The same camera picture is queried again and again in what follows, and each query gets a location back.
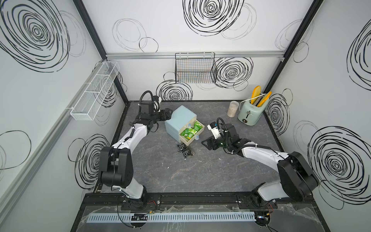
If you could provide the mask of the yellow toast slice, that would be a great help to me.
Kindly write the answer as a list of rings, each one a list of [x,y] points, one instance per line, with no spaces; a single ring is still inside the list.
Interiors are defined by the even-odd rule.
[[[267,102],[267,101],[269,100],[271,94],[272,94],[271,91],[268,92],[268,93],[264,96],[264,98],[262,98],[262,99],[260,100],[260,102],[258,103],[257,107],[262,107],[262,106],[265,104],[265,102]]]
[[[256,86],[252,92],[250,103],[254,104],[255,101],[259,98],[260,94],[261,94],[261,86]]]

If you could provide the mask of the black cookie pack right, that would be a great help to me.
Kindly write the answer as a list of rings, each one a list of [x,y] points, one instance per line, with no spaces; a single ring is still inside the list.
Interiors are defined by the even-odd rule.
[[[194,153],[190,150],[190,149],[185,149],[185,150],[183,150],[182,151],[182,154],[183,154],[183,157],[184,158],[187,158],[187,157],[189,157],[189,156],[193,156],[194,155]]]

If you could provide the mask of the yellow toast slice right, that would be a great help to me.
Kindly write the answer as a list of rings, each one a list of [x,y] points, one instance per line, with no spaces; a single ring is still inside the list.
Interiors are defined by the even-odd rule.
[[[264,98],[262,98],[262,99],[260,100],[260,102],[258,103],[257,107],[262,107],[262,106],[265,104],[265,102],[267,102],[267,101],[269,100],[271,94],[272,94],[271,91],[268,92],[268,93],[264,96]]]

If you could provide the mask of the mint green toaster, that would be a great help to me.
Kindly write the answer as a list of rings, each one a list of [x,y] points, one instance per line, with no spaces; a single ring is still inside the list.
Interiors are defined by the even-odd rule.
[[[254,126],[260,117],[263,115],[263,111],[268,106],[269,100],[267,100],[261,107],[254,106],[248,101],[242,105],[242,108],[238,115],[238,120],[245,125]]]

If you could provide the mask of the clear jar with grains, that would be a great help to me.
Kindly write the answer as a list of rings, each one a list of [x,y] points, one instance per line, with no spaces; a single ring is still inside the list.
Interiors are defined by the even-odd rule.
[[[235,117],[238,109],[239,109],[239,103],[237,101],[231,101],[228,111],[227,111],[227,116],[230,118]]]

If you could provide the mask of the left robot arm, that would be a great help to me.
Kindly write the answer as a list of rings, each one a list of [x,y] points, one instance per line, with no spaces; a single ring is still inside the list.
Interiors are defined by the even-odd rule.
[[[126,198],[146,205],[147,191],[133,177],[132,152],[160,121],[171,118],[172,110],[160,108],[160,97],[145,91],[139,100],[139,111],[130,123],[130,130],[118,142],[100,151],[98,179],[99,184],[117,190]]]

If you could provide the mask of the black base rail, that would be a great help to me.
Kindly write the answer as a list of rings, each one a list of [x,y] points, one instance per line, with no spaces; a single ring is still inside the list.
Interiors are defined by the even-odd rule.
[[[128,211],[163,211],[172,206],[236,206],[238,209],[267,210],[277,209],[279,204],[297,204],[290,198],[282,198],[264,202],[258,200],[252,192],[196,192],[196,193],[148,193],[143,202],[131,200],[120,193],[89,193],[84,197],[79,208],[83,211],[87,206],[118,206]]]

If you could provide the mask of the black cookie pack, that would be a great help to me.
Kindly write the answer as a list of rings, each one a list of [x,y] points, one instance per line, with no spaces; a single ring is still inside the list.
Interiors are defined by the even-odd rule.
[[[177,144],[178,152],[183,153],[187,150],[187,146],[184,143]]]
[[[190,149],[185,149],[185,150],[183,150],[182,151],[182,154],[183,154],[183,157],[184,158],[187,158],[187,157],[189,157],[189,156],[193,156],[194,155],[194,153],[190,150]]]

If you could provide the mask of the yellow toast slice left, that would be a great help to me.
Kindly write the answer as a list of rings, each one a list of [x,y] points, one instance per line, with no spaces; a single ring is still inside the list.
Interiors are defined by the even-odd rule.
[[[250,103],[254,104],[255,101],[259,98],[260,94],[261,94],[261,86],[256,86],[252,92]]]

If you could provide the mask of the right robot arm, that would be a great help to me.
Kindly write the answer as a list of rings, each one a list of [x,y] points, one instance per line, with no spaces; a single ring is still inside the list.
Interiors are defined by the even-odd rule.
[[[208,150],[223,149],[229,155],[238,155],[260,162],[279,174],[279,180],[262,183],[250,195],[254,207],[263,207],[276,199],[290,198],[302,202],[319,186],[319,180],[309,164],[298,152],[285,153],[240,138],[236,128],[222,118],[207,125],[212,136],[202,141]]]

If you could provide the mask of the light blue drawer cabinet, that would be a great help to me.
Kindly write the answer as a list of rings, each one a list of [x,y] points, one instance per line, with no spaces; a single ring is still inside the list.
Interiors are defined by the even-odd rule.
[[[181,105],[173,111],[171,119],[165,121],[166,132],[177,142],[181,142],[180,133],[184,130],[184,126],[196,119],[195,113]]]

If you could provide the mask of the white mesh wall shelf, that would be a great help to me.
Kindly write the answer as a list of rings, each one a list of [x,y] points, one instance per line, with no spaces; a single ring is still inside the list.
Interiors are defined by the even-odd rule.
[[[88,81],[88,86],[70,113],[75,120],[94,120],[119,70],[120,67],[116,61],[103,61],[97,64]]]

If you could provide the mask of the black cookie pack left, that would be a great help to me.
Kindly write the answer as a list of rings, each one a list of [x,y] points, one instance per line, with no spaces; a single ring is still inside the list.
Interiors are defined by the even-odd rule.
[[[187,150],[187,146],[184,143],[177,144],[178,152],[183,153]]]

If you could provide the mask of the cream drawer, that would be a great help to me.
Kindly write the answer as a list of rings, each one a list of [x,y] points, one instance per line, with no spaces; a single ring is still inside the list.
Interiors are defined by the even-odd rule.
[[[198,140],[200,138],[200,135],[205,128],[206,126],[197,119],[192,119],[180,129],[180,142],[184,143],[186,146],[189,146],[194,140]]]

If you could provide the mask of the green cookie pack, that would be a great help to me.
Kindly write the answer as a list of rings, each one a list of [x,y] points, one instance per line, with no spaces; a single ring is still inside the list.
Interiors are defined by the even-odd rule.
[[[194,127],[193,127],[194,130],[200,131],[202,128],[203,126],[198,121],[194,122]]]
[[[185,129],[184,131],[181,132],[181,136],[187,136],[189,134],[189,129]]]
[[[189,134],[185,136],[186,139],[190,140],[192,137],[194,137],[197,134],[197,131],[193,128],[189,128]]]

